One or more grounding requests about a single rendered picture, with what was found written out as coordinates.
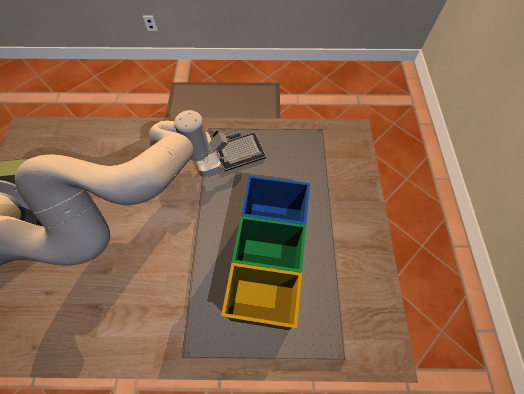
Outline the green open bin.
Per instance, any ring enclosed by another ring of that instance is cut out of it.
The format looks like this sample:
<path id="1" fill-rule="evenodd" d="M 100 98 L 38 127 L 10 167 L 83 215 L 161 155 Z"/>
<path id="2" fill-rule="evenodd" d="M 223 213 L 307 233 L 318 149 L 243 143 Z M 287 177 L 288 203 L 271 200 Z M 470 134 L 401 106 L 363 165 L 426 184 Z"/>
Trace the green open bin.
<path id="1" fill-rule="evenodd" d="M 306 225 L 241 216 L 232 263 L 302 273 Z"/>

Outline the yellow bin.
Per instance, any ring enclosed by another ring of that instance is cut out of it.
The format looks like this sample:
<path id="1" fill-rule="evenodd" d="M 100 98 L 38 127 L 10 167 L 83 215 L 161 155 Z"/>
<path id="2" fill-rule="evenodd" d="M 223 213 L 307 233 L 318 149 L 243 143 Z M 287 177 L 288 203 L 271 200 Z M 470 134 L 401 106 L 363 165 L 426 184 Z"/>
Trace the yellow bin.
<path id="1" fill-rule="evenodd" d="M 222 317 L 230 321 L 297 329 L 302 273 L 232 263 Z"/>

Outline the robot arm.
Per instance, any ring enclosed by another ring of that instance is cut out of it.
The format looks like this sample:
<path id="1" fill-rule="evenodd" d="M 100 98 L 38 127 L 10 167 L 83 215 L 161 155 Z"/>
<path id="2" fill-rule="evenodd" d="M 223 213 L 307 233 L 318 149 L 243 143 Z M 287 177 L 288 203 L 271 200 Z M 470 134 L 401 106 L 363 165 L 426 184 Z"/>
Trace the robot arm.
<path id="1" fill-rule="evenodd" d="M 15 184 L 0 180 L 0 266 L 15 260 L 69 266 L 96 258 L 110 230 L 88 192 L 120 205 L 151 200 L 190 159 L 202 160 L 228 144 L 219 131 L 213 137 L 208 143 L 201 115 L 188 110 L 152 126 L 151 147 L 124 164 L 61 155 L 26 160 Z"/>

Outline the blue open bin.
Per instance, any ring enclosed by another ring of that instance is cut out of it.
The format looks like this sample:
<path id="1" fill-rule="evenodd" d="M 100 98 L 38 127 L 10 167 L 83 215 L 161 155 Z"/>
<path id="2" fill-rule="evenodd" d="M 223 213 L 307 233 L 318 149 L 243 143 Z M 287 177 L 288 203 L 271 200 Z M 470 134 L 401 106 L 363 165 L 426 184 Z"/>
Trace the blue open bin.
<path id="1" fill-rule="evenodd" d="M 241 216 L 306 225 L 310 183 L 248 177 Z"/>

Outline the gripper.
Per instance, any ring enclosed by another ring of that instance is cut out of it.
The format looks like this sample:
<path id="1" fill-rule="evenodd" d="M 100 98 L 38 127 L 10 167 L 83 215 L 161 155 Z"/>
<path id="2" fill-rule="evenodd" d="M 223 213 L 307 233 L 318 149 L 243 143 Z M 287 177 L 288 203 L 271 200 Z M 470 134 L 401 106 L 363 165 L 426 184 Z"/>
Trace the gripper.
<path id="1" fill-rule="evenodd" d="M 240 137 L 241 133 L 240 131 L 237 131 L 237 132 L 227 134 L 225 136 L 226 138 L 229 138 L 231 140 L 231 139 Z M 251 160 L 250 155 L 247 155 L 247 156 L 239 158 L 238 160 L 229 162 L 227 156 L 221 157 L 219 152 L 216 152 L 215 150 L 214 153 L 208 154 L 206 158 L 202 160 L 198 160 L 196 162 L 197 162 L 201 175 L 203 177 L 209 177 L 209 176 L 212 176 L 212 175 L 215 175 L 221 172 L 222 167 L 221 167 L 220 162 L 222 161 L 224 161 L 225 166 L 231 166 L 231 165 L 242 163 L 248 160 Z"/>

